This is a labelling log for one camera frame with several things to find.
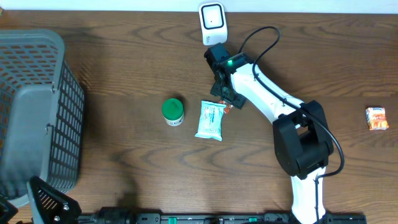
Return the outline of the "teal wet wipes pack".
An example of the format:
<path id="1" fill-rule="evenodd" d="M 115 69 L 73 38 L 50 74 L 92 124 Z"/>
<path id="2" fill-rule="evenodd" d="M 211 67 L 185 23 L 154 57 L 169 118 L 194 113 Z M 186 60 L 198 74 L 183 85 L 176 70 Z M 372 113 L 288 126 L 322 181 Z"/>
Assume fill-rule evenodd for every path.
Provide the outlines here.
<path id="1" fill-rule="evenodd" d="M 201 102 L 201 113 L 198 124 L 197 138 L 222 141 L 221 122 L 226 105 L 210 101 Z"/>

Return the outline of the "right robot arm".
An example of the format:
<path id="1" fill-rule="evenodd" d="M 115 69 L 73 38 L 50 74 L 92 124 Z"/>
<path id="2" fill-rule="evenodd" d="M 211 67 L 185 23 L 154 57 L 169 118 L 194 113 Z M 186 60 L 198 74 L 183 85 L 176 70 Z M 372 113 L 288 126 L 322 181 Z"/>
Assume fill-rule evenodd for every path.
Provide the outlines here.
<path id="1" fill-rule="evenodd" d="M 270 121 L 275 156 L 292 182 L 292 215 L 299 223 L 327 223 L 321 175 L 334 148 L 322 106 L 304 103 L 270 81 L 245 53 L 230 55 L 223 44 L 204 54 L 215 75 L 211 94 L 241 109 L 250 101 Z"/>

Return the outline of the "orange snack packet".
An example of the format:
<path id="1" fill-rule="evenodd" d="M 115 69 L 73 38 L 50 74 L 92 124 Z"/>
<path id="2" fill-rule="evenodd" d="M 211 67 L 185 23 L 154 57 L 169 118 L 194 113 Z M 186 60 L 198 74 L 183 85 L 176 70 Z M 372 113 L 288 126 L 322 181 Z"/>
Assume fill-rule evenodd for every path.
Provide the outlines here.
<path id="1" fill-rule="evenodd" d="M 366 120 L 370 131 L 386 130 L 389 128 L 385 108 L 366 108 Z"/>

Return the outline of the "green lid white jar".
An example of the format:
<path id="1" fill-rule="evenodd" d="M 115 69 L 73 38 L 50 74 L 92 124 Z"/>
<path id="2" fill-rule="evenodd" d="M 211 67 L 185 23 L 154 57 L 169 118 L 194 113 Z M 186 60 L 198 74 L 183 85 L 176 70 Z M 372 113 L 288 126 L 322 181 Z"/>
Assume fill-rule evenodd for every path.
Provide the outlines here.
<path id="1" fill-rule="evenodd" d="M 184 108 L 180 100 L 169 98 L 162 105 L 162 115 L 169 126 L 179 126 L 184 121 Z"/>

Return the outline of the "red Top chocolate bar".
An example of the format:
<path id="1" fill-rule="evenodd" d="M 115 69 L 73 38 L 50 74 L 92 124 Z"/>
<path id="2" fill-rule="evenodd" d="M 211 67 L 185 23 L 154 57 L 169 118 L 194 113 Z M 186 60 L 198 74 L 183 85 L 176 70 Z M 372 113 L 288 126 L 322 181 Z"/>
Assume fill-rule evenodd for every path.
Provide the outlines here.
<path id="1" fill-rule="evenodd" d="M 219 104 L 223 104 L 223 105 L 226 106 L 226 107 L 224 108 L 224 113 L 225 113 L 225 114 L 228 114 L 229 111 L 230 111 L 230 109 L 233 108 L 233 105 L 229 104 L 227 101 L 224 101 L 224 100 L 219 101 Z"/>

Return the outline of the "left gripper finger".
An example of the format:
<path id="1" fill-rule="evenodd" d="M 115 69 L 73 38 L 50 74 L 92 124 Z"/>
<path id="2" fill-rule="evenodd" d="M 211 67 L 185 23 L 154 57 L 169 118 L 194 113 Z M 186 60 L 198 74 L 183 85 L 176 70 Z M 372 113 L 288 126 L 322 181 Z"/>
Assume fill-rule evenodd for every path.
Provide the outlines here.
<path id="1" fill-rule="evenodd" d="M 18 213 L 18 209 L 3 197 L 0 198 L 0 206 L 1 206 L 1 214 L 0 214 L 1 224 L 8 224 L 8 222 Z"/>
<path id="2" fill-rule="evenodd" d="M 81 215 L 78 202 L 50 186 L 38 176 L 27 183 L 34 224 L 76 224 Z"/>

